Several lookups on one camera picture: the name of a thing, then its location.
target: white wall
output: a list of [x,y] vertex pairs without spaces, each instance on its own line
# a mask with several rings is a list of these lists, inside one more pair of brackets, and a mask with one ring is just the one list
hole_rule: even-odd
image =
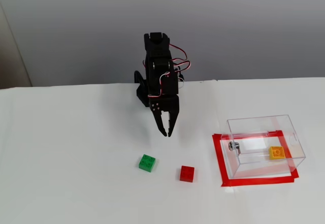
[[0,4],[0,89],[29,86],[24,63]]
[[325,76],[325,0],[0,1],[35,86],[132,82],[151,31],[187,80]]

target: white tabletop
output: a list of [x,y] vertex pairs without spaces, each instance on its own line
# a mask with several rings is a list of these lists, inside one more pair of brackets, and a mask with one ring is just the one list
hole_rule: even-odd
[[[171,138],[136,88],[0,90],[0,223],[322,220],[325,79],[187,82]],[[279,114],[290,115],[306,153],[300,178],[220,187],[212,134],[226,119]],[[156,158],[151,173],[138,169],[143,154]],[[178,180],[182,165],[196,168],[194,183]]]

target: lego brick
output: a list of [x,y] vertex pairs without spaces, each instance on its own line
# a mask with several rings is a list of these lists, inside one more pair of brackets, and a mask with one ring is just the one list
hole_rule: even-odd
[[156,162],[155,158],[144,154],[139,163],[139,168],[147,172],[151,172],[155,162]]
[[271,146],[269,153],[270,159],[285,159],[284,149],[282,146]]
[[194,178],[194,167],[182,166],[179,180],[184,182],[193,182],[193,178]]

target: wire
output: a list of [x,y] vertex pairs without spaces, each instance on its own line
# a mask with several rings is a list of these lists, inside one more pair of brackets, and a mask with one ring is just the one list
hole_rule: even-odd
[[182,79],[182,78],[178,78],[178,79],[183,81],[183,86],[182,87],[184,87],[184,85],[185,85],[184,79]]
[[174,59],[172,59],[172,61],[176,61],[176,60],[186,61],[186,60],[187,60],[186,52],[185,52],[183,49],[177,47],[176,45],[172,45],[172,44],[169,44],[169,45],[170,45],[170,46],[173,46],[173,47],[176,48],[176,49],[179,49],[179,50],[182,51],[182,52],[184,53],[184,55],[185,55],[185,59],[182,59],[182,58],[174,58]]
[[180,72],[182,72],[182,71],[185,71],[185,70],[189,69],[189,68],[191,67],[191,62],[190,62],[189,60],[183,61],[183,62],[181,62],[181,63],[179,63],[179,64],[175,64],[174,67],[179,67],[179,66],[184,65],[184,64],[186,64],[186,63],[188,63],[188,66],[187,66],[186,68],[184,68],[184,69],[180,69],[180,68],[179,68],[180,70],[177,70],[177,71],[175,71],[175,72],[176,72],[176,73],[180,73]]
[[162,75],[160,76],[160,78],[159,78],[160,94],[159,94],[159,95],[150,95],[150,94],[149,94],[149,95],[148,95],[148,98],[158,98],[158,97],[160,97],[160,96],[162,95],[163,90],[161,89],[161,78],[162,78],[162,76],[164,76],[164,75],[166,75],[166,76],[168,77],[169,73],[170,73],[170,72],[166,72],[166,73],[162,74]]

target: transparent box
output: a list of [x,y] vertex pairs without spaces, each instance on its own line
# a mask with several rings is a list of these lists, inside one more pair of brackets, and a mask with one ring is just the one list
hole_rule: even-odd
[[288,115],[227,120],[220,142],[229,179],[287,176],[305,159]]

